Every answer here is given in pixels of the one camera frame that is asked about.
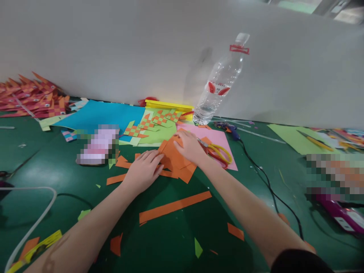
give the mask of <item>white wall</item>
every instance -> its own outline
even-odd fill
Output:
[[[2,0],[0,7],[0,81],[33,70],[75,96],[191,103],[213,63],[246,32],[251,54],[222,116],[364,128],[358,26],[241,0]]]

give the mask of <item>left hand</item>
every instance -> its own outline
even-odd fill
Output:
[[[136,190],[137,194],[142,193],[157,179],[164,165],[157,165],[164,154],[159,154],[157,150],[142,153],[130,166],[123,184],[127,183]]]

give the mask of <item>pink paper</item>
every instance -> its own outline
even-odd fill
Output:
[[[180,128],[183,128],[186,131],[190,131],[191,133],[194,133],[200,139],[203,137],[207,137],[213,144],[216,144],[216,145],[219,145],[219,146],[225,148],[232,156],[232,162],[231,162],[231,164],[228,165],[227,168],[231,169],[233,171],[238,170],[238,167],[236,166],[234,157],[230,150],[228,140],[226,139],[225,132],[214,130],[214,129],[209,130],[207,128],[199,128],[198,126],[191,125],[191,124],[176,124],[176,127],[177,127],[177,131]],[[221,152],[221,154],[224,155],[226,158],[228,158],[224,152]]]

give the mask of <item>green table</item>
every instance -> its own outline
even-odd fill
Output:
[[[81,141],[67,143],[58,128],[53,127],[52,132],[42,132],[38,123],[28,117],[0,119],[0,125],[17,127],[17,131],[0,132],[2,148],[7,151],[7,157],[3,153],[1,158],[1,169],[14,170],[35,153],[9,182],[16,187],[50,186],[58,192],[50,213],[30,238],[40,236],[42,240],[58,229],[66,233],[77,222],[81,210],[94,208],[118,186],[106,186],[106,179],[127,172],[127,169],[115,166],[109,169],[108,165],[77,165],[75,158],[81,149]],[[256,122],[255,126],[258,129],[252,130],[257,133],[279,138],[266,124]],[[304,158],[287,144],[245,132],[239,133],[251,157],[268,174],[273,190],[300,218],[304,238],[318,255],[335,270],[362,269],[362,242],[343,232],[323,208],[306,200],[304,194],[310,183],[306,179]],[[262,175],[250,167],[252,164],[241,144],[232,141],[229,135],[227,138],[239,169],[228,172],[273,210],[273,200]],[[33,143],[32,151],[26,155],[17,150],[17,144],[23,142]],[[145,147],[129,145],[120,146],[120,149],[130,162],[133,162],[135,153],[147,150]],[[288,187],[282,182],[279,170]],[[140,212],[207,190],[212,192],[212,198],[139,226]],[[52,193],[46,190],[14,191],[0,202],[1,268],[4,268],[11,252],[38,219],[51,197]],[[294,231],[298,232],[296,220],[290,211],[279,201],[277,206],[288,218]],[[180,179],[160,177],[125,211],[90,272],[142,272],[151,269],[163,272],[217,272],[224,269],[231,272],[269,271],[249,236],[245,234],[243,242],[229,234],[227,223],[240,227],[200,169],[196,170],[189,184]],[[121,257],[118,257],[110,251],[110,239],[122,232]],[[195,256],[194,238],[203,248],[199,259]]]

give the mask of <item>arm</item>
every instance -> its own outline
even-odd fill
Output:
[[[253,239],[269,267],[286,249],[311,251],[305,242],[266,204],[244,187],[203,151],[194,134],[177,132],[183,147],[174,142],[177,150],[197,164],[214,185],[239,223]]]
[[[163,165],[156,167],[162,158],[156,150],[141,154],[124,181],[25,272],[87,272],[126,208],[159,176]]]

